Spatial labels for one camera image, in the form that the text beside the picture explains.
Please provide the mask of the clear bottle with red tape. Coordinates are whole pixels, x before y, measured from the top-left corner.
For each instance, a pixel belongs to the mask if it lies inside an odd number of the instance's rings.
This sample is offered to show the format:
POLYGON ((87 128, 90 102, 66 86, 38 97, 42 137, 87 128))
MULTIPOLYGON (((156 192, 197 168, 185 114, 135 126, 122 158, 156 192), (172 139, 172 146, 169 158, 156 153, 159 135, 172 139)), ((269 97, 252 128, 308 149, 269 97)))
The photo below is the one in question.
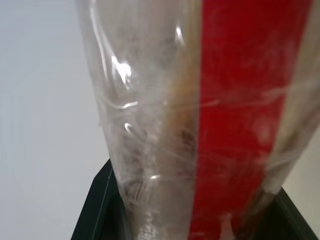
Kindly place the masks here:
POLYGON ((320 0, 76 0, 132 240, 251 240, 320 126, 320 0))

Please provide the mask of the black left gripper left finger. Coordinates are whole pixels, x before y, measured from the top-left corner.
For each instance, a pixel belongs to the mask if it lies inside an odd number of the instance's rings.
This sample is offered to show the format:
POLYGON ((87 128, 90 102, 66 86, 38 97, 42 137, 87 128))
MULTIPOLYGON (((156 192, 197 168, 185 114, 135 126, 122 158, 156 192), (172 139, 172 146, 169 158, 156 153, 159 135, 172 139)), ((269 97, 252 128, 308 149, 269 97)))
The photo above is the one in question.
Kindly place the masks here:
POLYGON ((110 160, 94 177, 70 240, 133 240, 110 160))

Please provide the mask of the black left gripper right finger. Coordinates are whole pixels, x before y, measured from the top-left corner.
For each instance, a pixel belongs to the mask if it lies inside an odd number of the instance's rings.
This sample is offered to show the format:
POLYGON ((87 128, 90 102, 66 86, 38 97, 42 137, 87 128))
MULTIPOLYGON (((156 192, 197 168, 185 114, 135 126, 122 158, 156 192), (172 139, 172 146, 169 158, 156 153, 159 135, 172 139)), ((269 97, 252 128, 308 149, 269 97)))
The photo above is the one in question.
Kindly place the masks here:
POLYGON ((267 208, 258 240, 319 240, 288 194, 281 189, 267 208))

